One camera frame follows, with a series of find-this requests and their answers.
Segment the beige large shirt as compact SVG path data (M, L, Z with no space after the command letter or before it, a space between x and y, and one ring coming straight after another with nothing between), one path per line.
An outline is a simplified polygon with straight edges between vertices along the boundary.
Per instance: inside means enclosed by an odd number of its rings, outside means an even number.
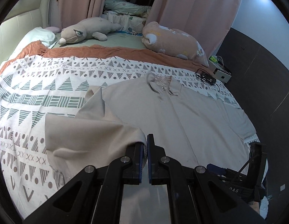
M152 73L106 88L92 86L75 117L48 114L47 157L54 179L67 183L85 166L103 167L153 134L182 165L239 170L249 158L245 139L256 130L243 110Z

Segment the white bedside cabinet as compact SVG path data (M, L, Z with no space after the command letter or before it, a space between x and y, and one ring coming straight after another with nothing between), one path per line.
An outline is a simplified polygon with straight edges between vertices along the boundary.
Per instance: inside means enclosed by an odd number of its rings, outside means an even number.
M232 75L230 70L224 65L224 61L221 56L210 56L208 59L209 70L211 74L217 80L220 80L222 83L227 83Z

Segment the patterned white bed cover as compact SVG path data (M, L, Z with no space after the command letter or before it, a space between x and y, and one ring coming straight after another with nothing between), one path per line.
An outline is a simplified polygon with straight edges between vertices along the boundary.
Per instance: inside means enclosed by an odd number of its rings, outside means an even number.
M21 218L64 185L53 177L45 143L48 114L75 117L92 86L106 88L152 73L241 109L222 83L199 81L201 65L150 50L83 46L49 49L30 43L0 70L0 160Z

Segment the pink plush pillow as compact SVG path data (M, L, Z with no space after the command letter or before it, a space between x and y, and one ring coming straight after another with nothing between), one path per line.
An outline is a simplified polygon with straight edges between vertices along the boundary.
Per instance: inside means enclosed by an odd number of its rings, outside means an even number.
M207 56L200 43L188 33L171 29L153 21L142 29L142 43L157 53L190 60L205 67L209 66Z

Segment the green sheet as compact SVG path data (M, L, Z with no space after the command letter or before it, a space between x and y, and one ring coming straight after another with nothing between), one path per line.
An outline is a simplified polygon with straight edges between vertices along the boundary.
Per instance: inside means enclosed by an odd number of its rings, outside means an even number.
M99 41L97 39L85 39L79 43L70 43L66 45L59 45L56 43L53 48L61 47L75 47L75 46L92 46L100 45L106 47L125 47L134 49L145 49L145 45L142 43L142 37L138 35L132 35L124 32L111 32L107 34L106 41Z

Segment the beige plush animal toy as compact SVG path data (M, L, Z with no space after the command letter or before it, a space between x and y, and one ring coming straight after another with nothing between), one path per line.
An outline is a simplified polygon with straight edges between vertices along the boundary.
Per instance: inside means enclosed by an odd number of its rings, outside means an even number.
M85 39L106 41L107 34L120 30L121 25L112 23L101 17L84 19L77 24L68 26L61 31L59 45L79 43Z

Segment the crumpled pale bedding pile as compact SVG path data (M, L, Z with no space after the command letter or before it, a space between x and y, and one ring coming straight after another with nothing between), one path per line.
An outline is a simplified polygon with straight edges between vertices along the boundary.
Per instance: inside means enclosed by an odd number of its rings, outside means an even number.
M105 0L101 17L121 25L119 31L142 34L151 6L136 5L125 0Z

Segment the white pillow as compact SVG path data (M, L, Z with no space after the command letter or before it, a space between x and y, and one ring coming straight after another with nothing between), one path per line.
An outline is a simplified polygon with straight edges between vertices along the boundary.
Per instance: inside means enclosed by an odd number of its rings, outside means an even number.
M13 53L10 55L9 60L15 59L18 54L30 43L34 41L41 41L41 43L47 48L52 48L57 43L57 37L55 33L48 29L36 27L29 31L19 42Z

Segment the pink curtain right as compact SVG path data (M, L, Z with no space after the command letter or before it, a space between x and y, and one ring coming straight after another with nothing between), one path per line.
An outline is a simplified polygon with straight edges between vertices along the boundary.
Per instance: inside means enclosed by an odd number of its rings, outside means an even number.
M200 43L207 56L229 32L242 0L154 0L147 22L182 30Z

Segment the cream padded headboard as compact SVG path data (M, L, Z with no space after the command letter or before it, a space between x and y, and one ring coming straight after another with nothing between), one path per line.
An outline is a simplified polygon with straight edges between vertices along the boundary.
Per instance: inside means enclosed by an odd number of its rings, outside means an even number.
M0 25L0 65L22 38L36 27L49 25L50 0L19 0Z

